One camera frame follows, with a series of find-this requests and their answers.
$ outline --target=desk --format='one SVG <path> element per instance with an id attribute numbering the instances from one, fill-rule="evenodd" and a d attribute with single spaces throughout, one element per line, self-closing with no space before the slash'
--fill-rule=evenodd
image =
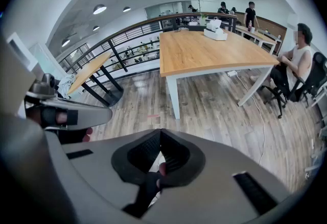
<path id="1" fill-rule="evenodd" d="M 263 43 L 271 44 L 271 50 L 270 50 L 269 53 L 272 55 L 272 53 L 274 52 L 274 49 L 275 49 L 275 46 L 276 46 L 277 42 L 274 41 L 274 40 L 271 40 L 267 36 L 264 36 L 263 34 L 260 34 L 257 31 L 255 31 L 254 33 L 251 33 L 244 26 L 236 26 L 236 31 L 240 31 L 242 37 L 243 37 L 244 34 L 247 34 L 247 35 L 253 37 L 254 38 L 254 41 L 255 40 L 258 40 L 259 41 L 258 46 L 260 48 L 262 47 L 262 44 Z"/>
<path id="2" fill-rule="evenodd" d="M 209 73 L 261 68 L 255 84 L 238 102 L 243 105 L 261 86 L 278 61 L 245 38 L 228 33 L 226 41 L 215 41 L 203 32 L 160 34 L 160 75 L 166 77 L 175 118 L 179 119 L 177 79 Z"/>
<path id="3" fill-rule="evenodd" d="M 276 37 L 276 36 L 274 36 L 274 35 L 272 35 L 272 34 L 267 33 L 267 32 L 264 31 L 264 30 L 257 29 L 257 31 L 258 31 L 259 33 L 261 33 L 261 34 L 265 34 L 265 35 L 267 35 L 267 36 L 270 37 L 272 40 L 274 40 L 276 43 L 277 43 L 277 42 L 280 42 L 279 48 L 278 48 L 277 51 L 276 51 L 276 53 L 277 53 L 277 55 L 278 55 L 279 50 L 281 49 L 281 45 L 282 45 L 283 40 L 279 39 L 278 37 Z"/>
<path id="4" fill-rule="evenodd" d="M 71 88 L 68 91 L 68 95 L 73 93 L 78 87 L 82 86 L 85 90 L 87 90 L 93 97 L 97 100 L 102 102 L 103 105 L 107 107 L 111 107 L 115 105 L 120 98 L 123 96 L 124 89 L 115 81 L 115 79 L 110 75 L 107 69 L 103 66 L 103 64 L 109 59 L 110 53 L 106 52 L 101 54 L 100 56 L 96 57 L 89 63 L 85 64 L 83 68 L 77 73 L 76 80 L 71 85 Z M 98 69 L 103 72 L 105 76 L 112 82 L 112 84 L 117 88 L 114 90 L 108 90 L 106 87 L 103 86 L 102 83 L 93 75 Z M 105 91 L 105 96 L 102 98 L 98 95 L 95 91 L 93 91 L 85 81 L 90 78 L 92 79 L 97 85 L 100 86 L 102 90 Z"/>

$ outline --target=wooden floor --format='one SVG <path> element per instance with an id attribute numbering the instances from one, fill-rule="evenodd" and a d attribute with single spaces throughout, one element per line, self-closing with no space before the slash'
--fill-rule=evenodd
<path id="1" fill-rule="evenodd" d="M 259 74 L 257 70 L 247 70 L 240 72 L 239 77 L 249 88 L 249 76 L 255 74 Z M 91 140 L 167 128 L 224 143 L 259 162 L 264 143 L 262 120 L 252 99 L 238 107 L 246 89 L 236 77 L 214 73 L 177 80 L 180 120 L 174 118 L 166 79 L 160 77 L 159 71 L 120 79 L 118 83 L 124 87 L 124 95 L 112 107 L 112 119 L 106 125 L 94 127 Z M 103 93 L 99 87 L 94 90 Z M 320 114 L 317 106 L 306 109 L 304 103 L 289 102 L 282 119 L 278 119 L 277 102 L 263 104 L 267 96 L 265 90 L 253 96 L 266 133 L 261 165 L 294 192 L 305 183 L 304 168 L 311 166 L 312 140 L 315 147 L 321 146 L 317 139 L 320 125 L 316 124 Z M 101 105 L 88 92 L 77 101 Z"/>

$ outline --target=bottle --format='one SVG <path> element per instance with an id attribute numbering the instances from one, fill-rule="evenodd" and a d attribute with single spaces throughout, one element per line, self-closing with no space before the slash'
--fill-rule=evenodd
<path id="1" fill-rule="evenodd" d="M 247 30 L 248 30 L 249 32 L 251 32 L 251 28 L 252 28 L 252 21 L 250 20 L 249 25 L 248 25 L 248 29 L 247 29 Z"/>

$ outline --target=power strip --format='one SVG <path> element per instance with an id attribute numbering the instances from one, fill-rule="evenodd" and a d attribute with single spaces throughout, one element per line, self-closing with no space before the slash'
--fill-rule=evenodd
<path id="1" fill-rule="evenodd" d="M 229 72 L 227 73 L 227 75 L 228 75 L 229 77 L 233 77 L 233 76 L 236 76 L 236 75 L 237 75 L 237 72 L 236 72 L 236 71 L 229 71 Z"/>

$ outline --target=person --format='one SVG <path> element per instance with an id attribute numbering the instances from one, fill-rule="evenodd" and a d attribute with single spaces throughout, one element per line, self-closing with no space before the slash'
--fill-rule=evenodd
<path id="1" fill-rule="evenodd" d="M 278 56 L 277 60 L 280 64 L 271 70 L 270 76 L 265 82 L 268 83 L 267 86 L 270 86 L 270 80 L 273 79 L 275 85 L 285 89 L 286 94 L 291 92 L 297 81 L 293 72 L 306 81 L 312 66 L 313 51 L 310 47 L 312 40 L 310 28 L 304 23 L 299 23 L 297 25 L 297 32 L 294 33 L 294 39 L 296 46 L 293 50 Z M 250 77 L 252 81 L 256 81 L 257 78 Z"/>
<path id="2" fill-rule="evenodd" d="M 250 21 L 252 22 L 252 27 L 254 27 L 254 20 L 256 21 L 256 24 L 257 24 L 258 28 L 260 28 L 259 23 L 258 23 L 258 19 L 256 18 L 256 15 L 255 15 L 254 8 L 255 8 L 254 2 L 250 1 L 249 2 L 249 8 L 247 8 L 245 10 L 245 14 L 244 14 L 244 24 L 245 24 L 246 28 L 249 27 Z M 245 34 L 244 38 L 250 40 L 251 36 Z"/>
<path id="3" fill-rule="evenodd" d="M 189 5 L 189 8 L 192 10 L 192 12 L 197 12 L 198 9 L 194 9 L 194 7 L 192 5 Z"/>
<path id="4" fill-rule="evenodd" d="M 229 11 L 226 8 L 226 3 L 225 2 L 221 2 L 220 6 L 221 7 L 218 9 L 218 13 L 229 14 Z"/>
<path id="5" fill-rule="evenodd" d="M 236 12 L 236 8 L 233 7 L 233 8 L 231 9 L 231 11 L 229 12 L 229 14 L 235 15 L 235 12 Z"/>

